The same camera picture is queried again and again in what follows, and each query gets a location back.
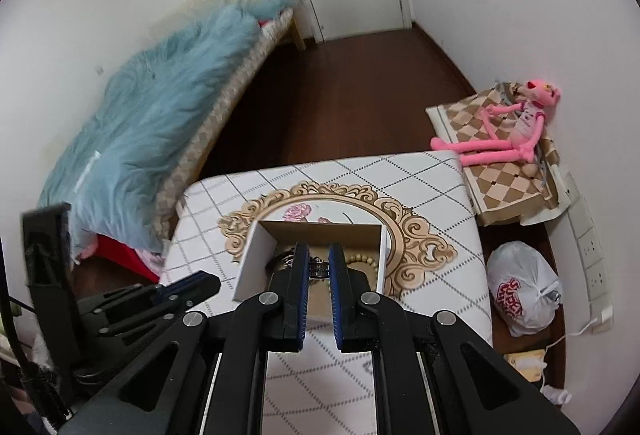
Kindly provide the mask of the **white charger plug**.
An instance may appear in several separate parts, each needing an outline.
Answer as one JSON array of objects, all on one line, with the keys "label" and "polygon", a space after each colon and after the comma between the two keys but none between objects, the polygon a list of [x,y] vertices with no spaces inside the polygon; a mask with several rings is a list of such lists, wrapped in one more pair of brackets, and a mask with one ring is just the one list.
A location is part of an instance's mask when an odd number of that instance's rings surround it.
[{"label": "white charger plug", "polygon": [[601,323],[609,322],[613,318],[613,306],[606,305],[602,308],[599,314],[599,321]]}]

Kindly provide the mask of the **brown checkered cushion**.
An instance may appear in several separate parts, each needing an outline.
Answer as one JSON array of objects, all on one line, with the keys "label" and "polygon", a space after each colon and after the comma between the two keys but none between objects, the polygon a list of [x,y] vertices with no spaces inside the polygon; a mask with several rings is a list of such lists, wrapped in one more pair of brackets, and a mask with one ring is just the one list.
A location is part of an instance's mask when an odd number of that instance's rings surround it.
[{"label": "brown checkered cushion", "polygon": [[523,226],[552,221],[570,205],[547,122],[533,163],[462,166],[475,213],[483,225],[515,219]]}]

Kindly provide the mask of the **black watch band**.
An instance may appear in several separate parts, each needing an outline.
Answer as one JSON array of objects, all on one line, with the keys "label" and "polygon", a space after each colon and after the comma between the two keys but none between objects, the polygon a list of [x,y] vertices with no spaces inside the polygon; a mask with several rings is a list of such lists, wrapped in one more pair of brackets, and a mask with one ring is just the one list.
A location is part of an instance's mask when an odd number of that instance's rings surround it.
[{"label": "black watch band", "polygon": [[295,253],[293,249],[289,249],[283,251],[276,256],[273,256],[272,259],[265,265],[265,273],[267,276],[273,275],[280,270],[285,270],[291,268],[293,265]]}]

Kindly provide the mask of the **pink panther plush toy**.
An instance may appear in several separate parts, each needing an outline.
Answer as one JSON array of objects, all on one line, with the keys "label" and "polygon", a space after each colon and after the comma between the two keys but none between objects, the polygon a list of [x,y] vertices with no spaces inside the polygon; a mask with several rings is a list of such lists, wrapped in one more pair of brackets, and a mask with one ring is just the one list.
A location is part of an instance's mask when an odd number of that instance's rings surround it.
[{"label": "pink panther plush toy", "polygon": [[425,110],[434,151],[451,151],[463,167],[535,161],[548,117],[561,100],[545,80],[497,84],[454,103]]}]

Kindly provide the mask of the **white power strip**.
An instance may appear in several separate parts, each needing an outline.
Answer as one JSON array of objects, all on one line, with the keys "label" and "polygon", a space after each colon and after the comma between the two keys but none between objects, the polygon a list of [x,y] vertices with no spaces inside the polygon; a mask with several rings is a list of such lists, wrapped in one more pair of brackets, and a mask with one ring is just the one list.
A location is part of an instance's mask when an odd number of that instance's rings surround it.
[{"label": "white power strip", "polygon": [[570,199],[567,216],[584,270],[591,315],[590,330],[592,333],[602,333],[611,329],[613,325],[613,318],[606,323],[599,321],[602,308],[606,305],[613,306],[608,268],[587,201],[570,170],[563,176],[563,181],[564,191]]}]

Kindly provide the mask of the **white plastic bag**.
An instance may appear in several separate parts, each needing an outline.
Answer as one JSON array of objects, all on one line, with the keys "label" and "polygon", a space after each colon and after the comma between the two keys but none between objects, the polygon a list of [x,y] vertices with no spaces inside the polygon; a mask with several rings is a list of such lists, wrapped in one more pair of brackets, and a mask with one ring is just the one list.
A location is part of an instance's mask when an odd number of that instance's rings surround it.
[{"label": "white plastic bag", "polygon": [[551,325],[563,290],[537,250],[520,241],[506,242],[490,254],[486,270],[491,297],[512,337],[534,335]]}]

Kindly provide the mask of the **light blue duvet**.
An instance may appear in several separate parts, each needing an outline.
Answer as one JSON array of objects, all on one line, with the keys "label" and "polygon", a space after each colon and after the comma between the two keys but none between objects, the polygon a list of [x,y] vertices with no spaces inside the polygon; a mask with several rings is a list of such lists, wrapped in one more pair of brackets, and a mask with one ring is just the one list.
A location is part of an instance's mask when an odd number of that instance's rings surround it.
[{"label": "light blue duvet", "polygon": [[289,2],[225,6],[142,50],[108,80],[103,99],[51,170],[39,206],[70,204],[70,251],[96,235],[160,253],[160,188],[222,90]]}]

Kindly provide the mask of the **white cardboard box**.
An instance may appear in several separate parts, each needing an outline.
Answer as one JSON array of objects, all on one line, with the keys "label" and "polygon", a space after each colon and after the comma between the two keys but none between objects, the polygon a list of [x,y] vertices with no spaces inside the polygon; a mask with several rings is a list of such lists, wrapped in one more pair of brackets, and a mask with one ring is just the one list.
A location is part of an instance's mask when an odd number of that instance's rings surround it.
[{"label": "white cardboard box", "polygon": [[383,291],[385,256],[390,253],[390,235],[385,226],[257,221],[250,226],[241,257],[235,302],[266,291],[272,275],[266,275],[265,265],[297,242],[306,243],[309,249],[308,320],[313,325],[332,319],[329,247],[333,243],[343,247],[349,268],[367,275],[371,290]]}]

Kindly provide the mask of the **bed with checkered mattress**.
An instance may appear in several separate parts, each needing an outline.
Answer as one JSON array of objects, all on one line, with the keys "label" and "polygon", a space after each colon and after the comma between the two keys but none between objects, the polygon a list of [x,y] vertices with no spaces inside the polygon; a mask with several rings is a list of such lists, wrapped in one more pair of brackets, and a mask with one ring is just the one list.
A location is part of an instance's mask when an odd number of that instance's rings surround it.
[{"label": "bed with checkered mattress", "polygon": [[294,23],[299,0],[188,0],[108,80],[58,158],[39,205],[68,204],[70,259],[102,240],[159,273],[177,205],[248,84]]}]

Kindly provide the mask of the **red blanket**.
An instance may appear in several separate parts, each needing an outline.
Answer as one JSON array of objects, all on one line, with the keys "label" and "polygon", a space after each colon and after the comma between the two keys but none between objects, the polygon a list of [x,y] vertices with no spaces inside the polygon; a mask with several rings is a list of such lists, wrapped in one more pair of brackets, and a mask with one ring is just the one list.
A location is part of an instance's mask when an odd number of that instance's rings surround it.
[{"label": "red blanket", "polygon": [[96,235],[89,246],[76,257],[78,264],[87,259],[107,261],[142,277],[145,281],[160,282],[162,266],[154,268],[150,262],[145,262],[136,250],[110,237]]}]

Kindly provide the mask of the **white diamond pattern tablecloth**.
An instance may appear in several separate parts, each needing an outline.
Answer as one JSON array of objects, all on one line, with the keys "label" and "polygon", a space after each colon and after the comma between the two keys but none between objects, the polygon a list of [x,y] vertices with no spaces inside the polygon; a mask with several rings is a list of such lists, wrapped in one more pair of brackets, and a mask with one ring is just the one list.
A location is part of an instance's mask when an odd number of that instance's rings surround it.
[{"label": "white diamond pattern tablecloth", "polygon": [[[483,339],[492,337],[480,234],[461,168],[449,153],[342,158],[196,182],[180,201],[160,280],[167,285],[200,270],[213,273],[221,288],[201,311],[232,311],[255,221],[383,225],[390,253],[382,293],[422,315],[449,309]],[[331,320],[308,320],[302,351],[269,357],[262,429],[374,433],[370,355],[342,353]]]}]

